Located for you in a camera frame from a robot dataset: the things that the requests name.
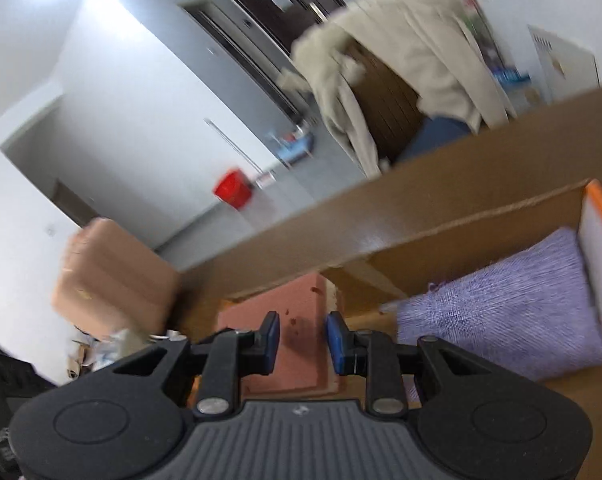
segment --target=gray floor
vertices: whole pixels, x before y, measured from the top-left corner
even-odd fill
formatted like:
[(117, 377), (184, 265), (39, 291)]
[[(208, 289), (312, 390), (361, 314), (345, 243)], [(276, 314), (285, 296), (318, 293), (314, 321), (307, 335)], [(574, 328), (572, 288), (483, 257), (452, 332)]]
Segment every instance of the gray floor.
[(322, 124), (314, 132), (316, 142), (311, 158), (290, 170), (277, 170), (277, 181), (257, 189), (241, 211), (219, 203), (159, 248), (158, 253), (178, 270), (188, 269), (365, 180), (358, 165)]

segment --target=purple knitted fabric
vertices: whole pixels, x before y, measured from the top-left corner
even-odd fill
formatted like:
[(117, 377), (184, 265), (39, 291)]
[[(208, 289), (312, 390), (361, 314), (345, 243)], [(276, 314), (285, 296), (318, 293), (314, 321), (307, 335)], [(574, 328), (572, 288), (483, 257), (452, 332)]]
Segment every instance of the purple knitted fabric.
[(602, 364), (602, 333), (576, 233), (396, 303), (398, 341), (437, 335), (524, 377)]

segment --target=red book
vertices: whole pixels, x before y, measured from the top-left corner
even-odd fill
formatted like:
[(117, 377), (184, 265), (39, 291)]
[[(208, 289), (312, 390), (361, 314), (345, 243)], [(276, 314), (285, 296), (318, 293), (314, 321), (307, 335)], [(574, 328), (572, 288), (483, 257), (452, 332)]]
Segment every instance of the red book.
[(222, 310), (217, 330), (257, 330), (271, 310), (281, 318), (274, 372), (243, 378), (242, 395), (316, 397), (337, 393), (340, 380), (325, 340), (325, 317), (337, 310), (334, 284), (320, 274), (307, 274)]

